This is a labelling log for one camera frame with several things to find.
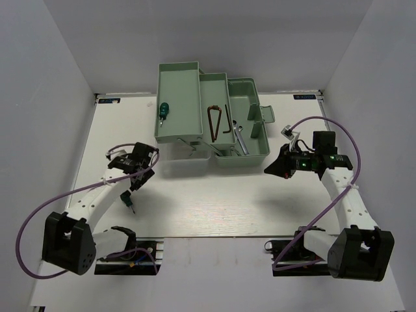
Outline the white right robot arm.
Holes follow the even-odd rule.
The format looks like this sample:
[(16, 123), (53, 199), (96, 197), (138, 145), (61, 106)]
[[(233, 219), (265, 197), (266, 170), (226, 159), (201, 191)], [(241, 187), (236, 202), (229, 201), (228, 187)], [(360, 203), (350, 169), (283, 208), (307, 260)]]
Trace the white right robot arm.
[(326, 262), (329, 274), (336, 279), (382, 281), (395, 243), (390, 231), (380, 229), (365, 207), (356, 174), (348, 156), (341, 155), (335, 145), (333, 131), (315, 131), (312, 148), (301, 149), (298, 133), (283, 133), (290, 141), (284, 144), (278, 158), (265, 169), (266, 174), (291, 178), (295, 172), (313, 172), (331, 198), (329, 208), (336, 213), (340, 232), (330, 235), (316, 227), (316, 220), (301, 226), (274, 258), (275, 272), (299, 268), (281, 265), (287, 253), (294, 253), (311, 264)]

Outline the green stubby screwdriver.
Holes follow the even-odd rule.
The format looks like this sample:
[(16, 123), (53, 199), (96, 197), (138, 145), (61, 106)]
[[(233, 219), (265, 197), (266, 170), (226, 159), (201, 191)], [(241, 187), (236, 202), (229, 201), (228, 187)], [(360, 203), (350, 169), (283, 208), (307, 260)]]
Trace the green stubby screwdriver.
[(162, 102), (159, 106), (159, 124), (162, 127), (163, 122), (167, 119), (170, 111), (170, 106), (167, 102)]
[(131, 193), (128, 190), (120, 195), (120, 199), (125, 204), (125, 206), (129, 208), (133, 212), (133, 214), (135, 214), (133, 202), (131, 200)]

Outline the large silver ratchet wrench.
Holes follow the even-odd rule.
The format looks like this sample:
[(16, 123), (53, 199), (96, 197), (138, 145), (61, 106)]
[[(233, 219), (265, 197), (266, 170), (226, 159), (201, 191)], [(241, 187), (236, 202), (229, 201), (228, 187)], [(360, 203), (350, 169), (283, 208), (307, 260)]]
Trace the large silver ratchet wrench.
[(248, 155), (249, 151), (248, 151), (248, 148), (246, 147), (245, 141), (242, 137), (243, 127), (241, 125), (239, 125), (236, 120), (233, 120), (233, 129), (234, 129), (234, 132), (235, 132), (235, 136), (237, 137), (237, 141), (239, 142), (239, 144), (241, 146), (243, 154)]

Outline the short brown hex key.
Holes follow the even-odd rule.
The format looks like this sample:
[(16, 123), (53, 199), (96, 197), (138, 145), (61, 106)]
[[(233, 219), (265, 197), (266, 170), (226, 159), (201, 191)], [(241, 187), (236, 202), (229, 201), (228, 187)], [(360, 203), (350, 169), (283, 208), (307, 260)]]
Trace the short brown hex key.
[(218, 138), (218, 133), (219, 133), (219, 129), (220, 129), (220, 122), (221, 122), (221, 119), (222, 119), (222, 109), (218, 105), (213, 105), (213, 107), (211, 109), (218, 113), (216, 126), (215, 126), (215, 128), (212, 128), (212, 141), (215, 142)]

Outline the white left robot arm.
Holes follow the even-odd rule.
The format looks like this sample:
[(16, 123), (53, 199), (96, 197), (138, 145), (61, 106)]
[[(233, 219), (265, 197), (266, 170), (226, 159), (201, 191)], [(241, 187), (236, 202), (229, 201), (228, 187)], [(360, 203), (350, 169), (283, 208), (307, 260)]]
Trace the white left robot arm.
[(46, 218), (42, 260), (83, 275), (96, 259), (134, 257), (138, 245), (133, 230), (122, 226), (94, 230), (116, 200), (132, 208), (131, 195), (154, 175), (153, 158), (158, 154), (157, 148), (139, 142), (131, 152), (108, 152), (109, 163), (100, 181), (63, 213), (52, 212)]

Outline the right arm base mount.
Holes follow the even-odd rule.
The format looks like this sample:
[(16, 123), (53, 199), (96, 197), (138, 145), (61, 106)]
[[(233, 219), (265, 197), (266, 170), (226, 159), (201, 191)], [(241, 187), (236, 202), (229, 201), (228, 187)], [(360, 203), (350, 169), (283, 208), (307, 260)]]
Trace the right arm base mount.
[[(291, 241), (289, 239), (269, 239), (264, 244), (264, 251), (272, 256), (272, 263), (277, 256)], [(304, 238), (299, 239), (294, 246), (282, 257), (277, 267), (300, 265), (289, 270), (275, 271), (272, 270), (274, 277), (311, 277), (311, 276), (329, 276), (330, 272), (325, 261), (314, 265), (306, 265), (308, 262), (316, 261), (319, 257), (304, 247)]]

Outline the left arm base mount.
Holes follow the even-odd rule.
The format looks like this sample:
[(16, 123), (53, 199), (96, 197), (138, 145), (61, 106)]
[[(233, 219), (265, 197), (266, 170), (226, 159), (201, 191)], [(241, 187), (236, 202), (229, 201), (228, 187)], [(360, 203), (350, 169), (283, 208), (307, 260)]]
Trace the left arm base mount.
[(121, 257), (96, 261), (97, 276), (155, 276), (161, 268), (164, 242), (162, 239), (136, 240), (136, 247), (147, 252), (134, 251)]

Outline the long brown hex key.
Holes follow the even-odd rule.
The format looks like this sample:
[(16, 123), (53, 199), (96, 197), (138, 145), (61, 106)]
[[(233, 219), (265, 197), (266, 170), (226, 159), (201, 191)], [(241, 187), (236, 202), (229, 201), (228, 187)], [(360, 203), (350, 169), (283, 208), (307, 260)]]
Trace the long brown hex key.
[(211, 105), (207, 108), (207, 117), (208, 117), (208, 122), (209, 122), (211, 141), (212, 141), (212, 128), (215, 128), (215, 126), (216, 126), (216, 124), (213, 123), (212, 112), (215, 111), (215, 110), (212, 110), (211, 109), (212, 107), (213, 107), (213, 105)]

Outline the dark brown hex key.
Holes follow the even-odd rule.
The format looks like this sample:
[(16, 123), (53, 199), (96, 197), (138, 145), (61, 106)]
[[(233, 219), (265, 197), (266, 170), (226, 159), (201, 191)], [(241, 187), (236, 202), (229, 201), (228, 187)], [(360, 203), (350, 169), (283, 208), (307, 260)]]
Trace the dark brown hex key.
[(228, 129), (223, 131), (223, 134), (227, 134), (231, 132), (231, 122), (230, 122), (230, 117), (229, 117), (229, 111), (228, 111), (228, 106), (225, 104), (225, 111), (226, 111), (226, 122), (227, 122), (227, 126)]

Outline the green cantilever toolbox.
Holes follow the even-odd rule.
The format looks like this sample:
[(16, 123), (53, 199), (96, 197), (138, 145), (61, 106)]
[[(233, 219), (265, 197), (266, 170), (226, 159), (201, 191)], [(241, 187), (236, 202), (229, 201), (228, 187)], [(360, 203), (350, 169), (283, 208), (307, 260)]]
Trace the green cantilever toolbox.
[(223, 168), (259, 166), (270, 154), (266, 125), (274, 121), (273, 108), (261, 105), (251, 77), (206, 73), (197, 61), (159, 64), (159, 144), (208, 152)]

